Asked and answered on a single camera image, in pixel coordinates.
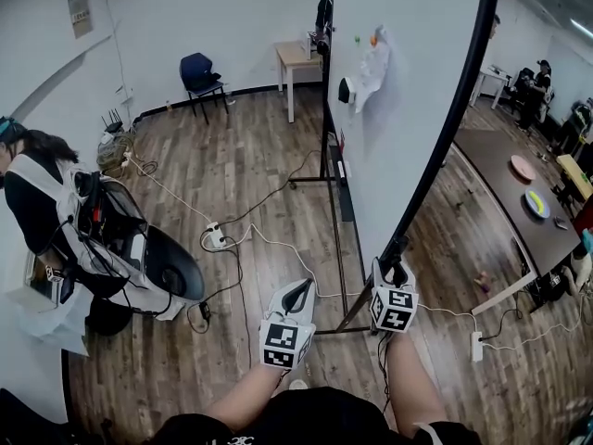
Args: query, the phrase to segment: chair leg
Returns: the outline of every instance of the chair leg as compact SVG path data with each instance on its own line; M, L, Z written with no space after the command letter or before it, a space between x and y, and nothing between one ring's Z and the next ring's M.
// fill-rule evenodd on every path
M221 88L221 94L222 94L222 102L224 103L224 110L226 111L226 114L229 115L229 108L226 105L226 94L224 93L224 89Z
M196 108L194 107L194 99L192 99L192 93L187 91L187 95L189 95L189 101L191 102L192 111L194 112L194 117L197 117L196 116Z
M206 119L206 125L210 125L208 121L208 116L206 115L206 110L204 109L204 103L200 99L200 106L202 107L202 113L204 114L204 119Z

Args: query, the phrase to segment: blue plate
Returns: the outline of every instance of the blue plate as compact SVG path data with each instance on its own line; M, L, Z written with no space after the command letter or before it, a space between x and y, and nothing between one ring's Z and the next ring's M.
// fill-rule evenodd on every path
M538 218L547 219L549 218L549 206L544 199L535 189L527 188L525 190L525 201L527 206Z

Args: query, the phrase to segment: pink plate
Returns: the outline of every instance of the pink plate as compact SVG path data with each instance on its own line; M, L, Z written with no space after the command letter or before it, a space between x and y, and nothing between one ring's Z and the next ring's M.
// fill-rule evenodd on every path
M511 157L511 165L525 180L533 182L536 179L536 171L534 170L534 167L532 167L523 157L513 155Z

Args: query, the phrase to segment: wooden floor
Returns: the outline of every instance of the wooden floor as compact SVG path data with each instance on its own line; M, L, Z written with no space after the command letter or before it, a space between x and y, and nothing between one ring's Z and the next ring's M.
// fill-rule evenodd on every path
M286 122L284 98L275 92L242 95L227 118L208 107L210 125L191 109L175 109L143 120L136 150L159 163L155 176L217 221L232 219L284 182L313 149L319 148L321 93L296 90L296 122ZM490 110L484 101L468 111L466 126L503 130L519 143L544 151L541 140L511 127L511 117ZM309 157L301 175L314 175L319 154ZM537 167L549 181L559 179L554 162ZM204 220L145 177L124 177L147 219L178 239L198 260L208 293L236 279L229 254L208 254L199 246ZM294 244L318 278L323 294L339 291L332 218L326 187L299 186L274 195L245 219L228 227L240 237L255 223L270 240ZM358 252L350 225L340 225L348 289L359 291ZM454 153L438 174L409 230L406 258L416 273L421 299L429 307L466 312L485 299L472 279L492 275L493 292L519 275L511 233L480 184ZM307 276L290 248L271 246L257 236L241 245L250 348L258 360L258 327L274 289ZM509 299L478 318L481 331L498 330L500 315L514 306ZM529 307L526 295L519 306ZM241 293L233 289L210 302L212 319L205 335L194 333L182 312L161 323L134 315L128 327L111 338L89 333L89 358L69 358L74 411L97 432L103 418L114 422L119 443L140 443L171 415L199 412L224 394L248 368L247 336ZM585 308L590 318L588 306ZM558 322L573 324L577 300L564 297L517 321L508 314L496 345L517 345ZM318 299L318 329L336 326L340 299ZM199 313L193 314L196 322ZM355 324L368 324L363 313ZM593 402L587 374L593 335L588 326L571 335L553 330L517 351L485 350L470 360L473 321L442 312L419 310L411 334L430 375L438 384L452 420L474 428L485 444L557 444L570 424ZM367 334L316 337L297 377L311 386L330 385L385 404L377 367L376 337ZM388 415L393 425L393 417Z

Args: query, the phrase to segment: baseboard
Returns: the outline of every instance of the baseboard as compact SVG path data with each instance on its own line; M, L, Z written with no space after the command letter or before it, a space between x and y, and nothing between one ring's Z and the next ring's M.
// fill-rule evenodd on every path
M295 83L293 85L294 85L294 87L322 87L321 82L318 82L318 83ZM233 91L233 96L253 94L253 93L265 93L268 91L277 91L277 90L278 90L278 84L262 85L260 87L251 87L249 89L240 89L238 91ZM204 97L200 97L200 100L202 102L208 102L210 100L213 100L215 97L220 97L220 96L221 95L205 95ZM173 108L184 108L184 107L190 106L192 104L192 102L195 103L196 99L194 99L193 101L190 101L188 99L188 100L184 100L182 102L176 102L175 104L171 104L171 106ZM141 121L144 117L150 117L151 115L159 114L160 112L164 112L165 110L167 110L167 106L162 106L160 108L151 108L150 110L147 110L146 112L143 112L138 117L136 117L133 120L133 124L135 125L136 123Z

